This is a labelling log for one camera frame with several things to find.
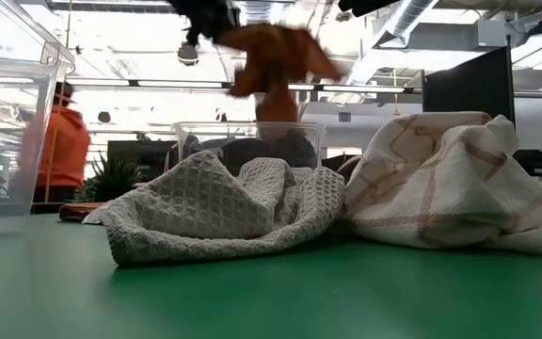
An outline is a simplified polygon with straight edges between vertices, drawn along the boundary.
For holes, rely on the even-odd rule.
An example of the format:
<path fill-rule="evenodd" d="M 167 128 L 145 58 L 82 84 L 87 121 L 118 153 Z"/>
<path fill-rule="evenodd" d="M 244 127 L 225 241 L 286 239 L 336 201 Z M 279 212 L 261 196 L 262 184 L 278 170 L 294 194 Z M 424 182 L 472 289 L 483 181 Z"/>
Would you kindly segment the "black partition panel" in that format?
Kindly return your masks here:
<path fill-rule="evenodd" d="M 472 117 L 475 125 L 417 127 L 415 135 L 429 137 L 432 146 L 462 142 L 470 152 L 514 153 L 514 94 L 510 48 L 504 46 L 422 81 L 422 107 L 445 118 Z"/>

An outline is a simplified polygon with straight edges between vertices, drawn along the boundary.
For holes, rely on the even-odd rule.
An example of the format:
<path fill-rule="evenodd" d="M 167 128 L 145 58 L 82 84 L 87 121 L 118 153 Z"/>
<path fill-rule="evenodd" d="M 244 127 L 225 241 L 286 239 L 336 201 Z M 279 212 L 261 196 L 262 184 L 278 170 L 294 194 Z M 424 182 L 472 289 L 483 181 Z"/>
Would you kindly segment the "large dark ceiling dome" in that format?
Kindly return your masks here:
<path fill-rule="evenodd" d="M 177 51 L 177 58 L 184 66 L 196 66 L 199 63 L 199 54 L 195 46 L 183 42 Z"/>

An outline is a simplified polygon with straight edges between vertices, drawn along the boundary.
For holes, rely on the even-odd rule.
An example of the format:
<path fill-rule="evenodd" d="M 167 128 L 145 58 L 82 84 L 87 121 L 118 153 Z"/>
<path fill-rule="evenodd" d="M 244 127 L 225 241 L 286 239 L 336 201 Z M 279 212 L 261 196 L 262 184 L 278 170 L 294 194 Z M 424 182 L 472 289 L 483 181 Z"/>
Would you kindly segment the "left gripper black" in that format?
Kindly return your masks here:
<path fill-rule="evenodd" d="M 189 19 L 186 42 L 198 45 L 199 36 L 212 41 L 240 25 L 240 8 L 231 0 L 167 0 L 178 15 Z"/>

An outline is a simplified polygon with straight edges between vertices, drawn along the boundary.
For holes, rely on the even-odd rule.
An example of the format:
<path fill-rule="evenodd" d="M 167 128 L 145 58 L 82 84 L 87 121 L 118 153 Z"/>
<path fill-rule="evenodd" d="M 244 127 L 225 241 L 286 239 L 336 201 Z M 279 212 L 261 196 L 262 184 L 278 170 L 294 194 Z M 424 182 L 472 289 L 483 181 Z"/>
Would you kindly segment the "black background screen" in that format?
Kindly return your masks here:
<path fill-rule="evenodd" d="M 147 182 L 164 172 L 167 154 L 175 144 L 174 140 L 110 140 L 107 159 L 135 166 L 140 180 Z"/>

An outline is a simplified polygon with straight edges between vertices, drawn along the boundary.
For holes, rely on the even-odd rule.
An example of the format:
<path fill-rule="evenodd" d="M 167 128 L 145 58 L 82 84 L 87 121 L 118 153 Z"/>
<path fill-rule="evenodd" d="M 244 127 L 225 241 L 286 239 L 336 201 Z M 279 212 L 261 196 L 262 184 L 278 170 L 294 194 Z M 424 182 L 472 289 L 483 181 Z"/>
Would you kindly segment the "light grey waffle towel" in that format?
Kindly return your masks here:
<path fill-rule="evenodd" d="M 288 250 L 322 234 L 343 200 L 343 177 L 331 169 L 257 157 L 232 175 L 214 153 L 201 152 L 85 222 L 105 227 L 118 265 L 166 265 Z"/>

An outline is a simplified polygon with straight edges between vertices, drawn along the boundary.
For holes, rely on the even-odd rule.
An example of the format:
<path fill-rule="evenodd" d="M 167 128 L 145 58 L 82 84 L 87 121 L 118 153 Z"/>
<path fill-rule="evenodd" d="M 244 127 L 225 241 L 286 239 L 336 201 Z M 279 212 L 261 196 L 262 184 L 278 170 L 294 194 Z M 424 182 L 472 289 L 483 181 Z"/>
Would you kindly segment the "ceiling strip light row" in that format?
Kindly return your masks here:
<path fill-rule="evenodd" d="M 90 79 L 71 78 L 68 80 L 77 87 L 130 87 L 130 88 L 159 88 L 159 89 L 229 89 L 231 82 L 215 81 L 178 81 L 178 80 L 135 80 L 135 79 Z M 386 87 L 386 86 L 351 86 L 327 84 L 290 84 L 290 90 L 329 91 L 329 92 L 355 92 L 355 93 L 395 93 L 395 94 L 421 94 L 421 88 Z"/>

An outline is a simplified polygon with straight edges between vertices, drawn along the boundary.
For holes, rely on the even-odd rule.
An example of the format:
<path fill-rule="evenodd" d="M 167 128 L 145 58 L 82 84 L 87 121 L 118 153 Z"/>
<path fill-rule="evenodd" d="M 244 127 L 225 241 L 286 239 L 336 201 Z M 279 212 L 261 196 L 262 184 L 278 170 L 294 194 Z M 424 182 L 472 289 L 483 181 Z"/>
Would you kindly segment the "dark grey waffle towel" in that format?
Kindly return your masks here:
<path fill-rule="evenodd" d="M 221 147 L 219 159 L 237 176 L 244 164 L 258 157 L 282 159 L 292 168 L 317 166 L 315 149 L 299 129 L 290 129 L 281 137 L 267 133 L 260 138 L 230 141 Z"/>

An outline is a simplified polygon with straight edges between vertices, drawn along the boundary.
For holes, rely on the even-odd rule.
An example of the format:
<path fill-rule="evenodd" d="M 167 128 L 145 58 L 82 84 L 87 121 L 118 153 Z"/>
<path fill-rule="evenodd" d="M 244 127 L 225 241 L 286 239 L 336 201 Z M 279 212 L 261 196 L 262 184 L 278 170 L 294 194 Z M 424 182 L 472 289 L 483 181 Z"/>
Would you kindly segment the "white towel orange plaid stripes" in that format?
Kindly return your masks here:
<path fill-rule="evenodd" d="M 345 188 L 360 237 L 424 249 L 542 253 L 542 187 L 504 116 L 421 113 L 383 124 Z"/>

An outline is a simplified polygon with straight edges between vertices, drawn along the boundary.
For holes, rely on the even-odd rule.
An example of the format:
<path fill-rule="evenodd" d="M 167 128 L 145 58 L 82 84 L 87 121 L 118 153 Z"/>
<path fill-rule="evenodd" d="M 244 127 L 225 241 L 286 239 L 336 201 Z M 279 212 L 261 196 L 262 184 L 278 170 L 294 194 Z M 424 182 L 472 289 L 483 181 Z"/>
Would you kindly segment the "green potted succulent plant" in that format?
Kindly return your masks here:
<path fill-rule="evenodd" d="M 108 202 L 135 188 L 140 179 L 137 167 L 125 159 L 100 160 L 91 164 L 94 176 L 86 179 L 72 202 Z"/>

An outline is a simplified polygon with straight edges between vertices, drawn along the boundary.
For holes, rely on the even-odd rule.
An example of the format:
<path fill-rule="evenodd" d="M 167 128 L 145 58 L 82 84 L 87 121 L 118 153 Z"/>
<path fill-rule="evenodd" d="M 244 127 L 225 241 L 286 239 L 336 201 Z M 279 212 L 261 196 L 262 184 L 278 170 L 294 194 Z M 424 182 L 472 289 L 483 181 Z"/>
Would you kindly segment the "clear plastic bin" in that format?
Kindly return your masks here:
<path fill-rule="evenodd" d="M 0 0 L 0 234 L 18 233 L 34 186 L 18 164 L 32 119 L 47 126 L 56 83 L 73 72 L 72 54 L 20 6 Z"/>
<path fill-rule="evenodd" d="M 314 122 L 258 122 L 258 121 L 225 121 L 204 122 L 184 121 L 173 125 L 178 138 L 176 154 L 180 161 L 194 153 L 202 151 L 214 153 L 219 159 L 221 147 L 236 139 L 260 138 L 267 133 L 283 136 L 290 129 L 299 129 L 313 145 L 317 154 L 317 167 L 321 165 L 322 139 L 325 126 Z"/>

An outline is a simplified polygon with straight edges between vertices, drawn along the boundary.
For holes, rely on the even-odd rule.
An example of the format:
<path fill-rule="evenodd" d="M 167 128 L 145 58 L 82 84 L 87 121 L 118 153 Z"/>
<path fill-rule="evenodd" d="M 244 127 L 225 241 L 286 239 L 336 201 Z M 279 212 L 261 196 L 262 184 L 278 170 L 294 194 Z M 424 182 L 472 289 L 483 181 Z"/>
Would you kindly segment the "silver ventilation duct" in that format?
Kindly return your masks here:
<path fill-rule="evenodd" d="M 421 17 L 439 0 L 402 0 L 375 37 L 375 49 L 404 49 Z"/>

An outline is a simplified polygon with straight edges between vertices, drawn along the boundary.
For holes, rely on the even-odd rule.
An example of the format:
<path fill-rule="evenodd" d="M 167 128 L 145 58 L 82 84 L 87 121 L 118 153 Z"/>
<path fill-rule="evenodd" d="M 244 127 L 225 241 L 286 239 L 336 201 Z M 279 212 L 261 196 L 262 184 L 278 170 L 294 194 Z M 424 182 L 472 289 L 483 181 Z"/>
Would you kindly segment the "person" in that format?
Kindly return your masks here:
<path fill-rule="evenodd" d="M 90 136 L 82 114 L 70 108 L 73 93 L 70 83 L 56 83 L 47 126 L 36 117 L 24 132 L 18 164 L 34 202 L 67 202 L 83 187 Z"/>

